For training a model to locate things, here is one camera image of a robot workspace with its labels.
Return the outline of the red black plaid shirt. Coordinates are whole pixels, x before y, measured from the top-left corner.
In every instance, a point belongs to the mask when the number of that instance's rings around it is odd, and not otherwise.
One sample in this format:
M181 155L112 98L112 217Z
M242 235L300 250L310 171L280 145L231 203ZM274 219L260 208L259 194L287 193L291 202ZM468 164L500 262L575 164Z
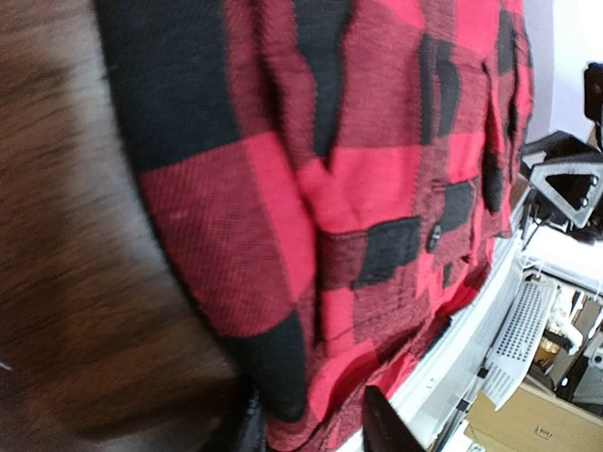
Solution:
M334 451L488 277L532 110L520 1L98 1L129 163L275 451Z

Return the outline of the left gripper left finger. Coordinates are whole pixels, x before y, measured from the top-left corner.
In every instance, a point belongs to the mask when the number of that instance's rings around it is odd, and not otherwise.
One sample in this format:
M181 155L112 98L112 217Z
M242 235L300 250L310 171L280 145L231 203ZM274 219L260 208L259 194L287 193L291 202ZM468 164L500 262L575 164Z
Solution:
M240 403L229 413L226 451L261 452L267 450L266 426L260 395L251 386Z

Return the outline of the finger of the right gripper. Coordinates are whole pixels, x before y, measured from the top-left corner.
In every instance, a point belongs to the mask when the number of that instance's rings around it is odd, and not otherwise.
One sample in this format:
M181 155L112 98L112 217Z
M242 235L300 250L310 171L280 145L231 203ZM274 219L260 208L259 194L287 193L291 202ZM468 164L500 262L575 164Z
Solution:
M574 226L584 228L602 199L602 154L579 153L535 164L530 183Z
M520 152L523 163L543 162L547 158L566 157L594 150L588 143L563 132L556 131L522 146Z

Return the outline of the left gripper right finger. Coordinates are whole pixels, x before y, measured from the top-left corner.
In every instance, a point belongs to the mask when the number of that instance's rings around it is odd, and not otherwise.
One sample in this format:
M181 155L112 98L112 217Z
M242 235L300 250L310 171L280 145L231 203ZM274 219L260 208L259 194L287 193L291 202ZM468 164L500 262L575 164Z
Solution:
M425 452L377 386L365 388L362 421L365 452Z

